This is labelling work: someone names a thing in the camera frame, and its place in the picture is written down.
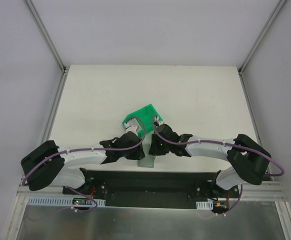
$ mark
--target white enclosure wall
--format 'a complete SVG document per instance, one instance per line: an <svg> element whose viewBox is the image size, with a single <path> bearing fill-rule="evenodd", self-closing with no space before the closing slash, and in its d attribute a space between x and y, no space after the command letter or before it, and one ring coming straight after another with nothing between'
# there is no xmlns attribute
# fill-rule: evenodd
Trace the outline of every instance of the white enclosure wall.
<svg viewBox="0 0 291 240"><path fill-rule="evenodd" d="M0 0L0 239L61 71L21 0Z"/></svg>
<svg viewBox="0 0 291 240"><path fill-rule="evenodd" d="M244 72L261 142L285 168L291 205L291 0Z"/></svg>
<svg viewBox="0 0 291 240"><path fill-rule="evenodd" d="M66 66L240 67L278 0L33 0Z"/></svg>

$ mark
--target green object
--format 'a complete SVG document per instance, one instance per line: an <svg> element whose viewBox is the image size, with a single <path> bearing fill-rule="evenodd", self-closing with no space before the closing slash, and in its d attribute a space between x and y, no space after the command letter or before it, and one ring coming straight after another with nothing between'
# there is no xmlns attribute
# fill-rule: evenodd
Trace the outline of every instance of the green object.
<svg viewBox="0 0 291 240"><path fill-rule="evenodd" d="M151 131L153 131L152 118L154 115L157 115L159 117L159 120L162 121L161 116L158 114L154 106L152 106L152 104L149 104L127 115L126 118L123 120L122 124L124 124L127 121L127 119L130 117L138 117L144 122L146 133L150 133ZM139 122L139 125L141 126L142 130L139 131L137 134L139 138L141 138L144 135L144 129L140 122Z"/></svg>

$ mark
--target purple cable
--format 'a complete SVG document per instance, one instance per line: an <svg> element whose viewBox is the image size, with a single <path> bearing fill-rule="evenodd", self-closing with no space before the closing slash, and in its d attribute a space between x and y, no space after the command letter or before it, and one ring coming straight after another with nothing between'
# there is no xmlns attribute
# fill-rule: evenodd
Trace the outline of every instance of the purple cable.
<svg viewBox="0 0 291 240"><path fill-rule="evenodd" d="M238 202L240 202L240 200L241 200L241 197L242 197L242 193L243 193L243 191L244 191L243 185L242 185L242 184L240 184L240 185L241 185L241 190L240 190L239 197L237 198L237 200L236 200L235 204L233 204L233 206L232 206L232 207L230 207L230 209L229 209L228 211L226 211L226 213L228 213L229 211L231 211L232 209L234 209L234 208L235 208L235 206L238 204Z"/></svg>
<svg viewBox="0 0 291 240"><path fill-rule="evenodd" d="M43 159L41 162L39 162L34 168L32 168L24 177L24 179L22 180L22 186L27 186L28 184L26 183L26 181L28 180L28 178L31 176L31 174L34 173L35 170L37 170L42 164L44 164L46 161L49 161L50 159L59 156L61 154L66 154L67 151L60 151L60 152L56 152L50 156L48 156L47 158Z"/></svg>
<svg viewBox="0 0 291 240"><path fill-rule="evenodd" d="M234 147L234 148L237 148L237 149L242 149L242 150L245 150L245 151L248 151L248 152L251 152L251 153L260 155L261 157L267 159L270 163L274 164L281 171L280 173L274 173L274 174L268 174L267 173L267 174L265 174L265 176L267 176L267 177L279 177L279 176L282 176L282 175L285 174L284 168L279 163L277 163L271 157L265 155L263 152L260 152L258 150L252 149L250 147L241 146L241 145L237 145L237 144L232 144L232 143L229 143L229 142L223 143L222 141L216 141L216 140L200 140L200 142L198 140L195 140L195 141L186 141L186 142L173 142L173 141L170 141L168 139L165 139L157 131L157 128L156 128L156 126L154 124L155 117L156 117L156 115L153 115L153 118L152 118L152 127L153 127L153 130L154 130L155 134L159 138L161 138L163 141L167 142L168 144L173 144L173 145L187 145L187 144L197 144L197 143L209 143L209 144L226 145L226 146L229 146L229 147Z"/></svg>
<svg viewBox="0 0 291 240"><path fill-rule="evenodd" d="M91 211L95 210L95 209L98 207L98 203L97 203L97 201L94 200L92 197L87 196L87 195L84 195L84 194L82 194L81 192L78 192L77 190L73 189L72 187L66 186L66 188L70 189L70 190L71 190L72 192L74 192L75 194L81 195L81 196L85 197L86 199L91 200L91 201L95 204L94 207L90 207L90 208L87 209L87 210L76 209L77 212L79 212L79 213L87 213L87 212L91 212ZM72 209L72 208L66 206L66 207L63 207L63 208L61 208L61 209L59 209L59 210L53 212L52 214L50 214L50 215L48 215L48 216L44 216L44 217L37 218L37 219L34 219L34 218L29 217L28 210L26 210L26 212L25 212L25 216L26 216L26 218L28 218L28 219L29 219L30 221L32 221L32 222L39 222L39 221L42 221L42 220L45 220L45 219L49 219L49 218L51 218L51 217L57 215L58 213L62 212L63 210L66 210L66 209Z"/></svg>
<svg viewBox="0 0 291 240"><path fill-rule="evenodd" d="M69 153L75 153L75 152L84 152L84 151L128 151L128 150L131 150L131 149L134 149L138 146L140 146L142 144L142 142L145 140L145 137L146 137L146 125L145 123L137 116L131 116L129 117L126 122L128 122L130 119L137 119L140 121L140 123L142 124L142 128L143 128L143 136L141 138L141 141L139 141L136 145L133 145L133 146L130 146L130 147L125 147L125 148L101 148L101 147L98 147L98 148L77 148L77 149L71 149L69 150ZM28 180L28 178L31 176L31 174L34 173L35 170L37 170L42 164L44 164L45 162L47 162L48 160L56 157L56 156L59 156L61 154L66 154L67 151L64 150L64 151L61 151L61 152L57 152L57 153L54 153L50 156L48 156L47 158L43 159L41 162L39 162L34 168L32 168L24 177L24 179L22 180L22 185L23 186L27 186L28 184L26 183L26 181Z"/></svg>

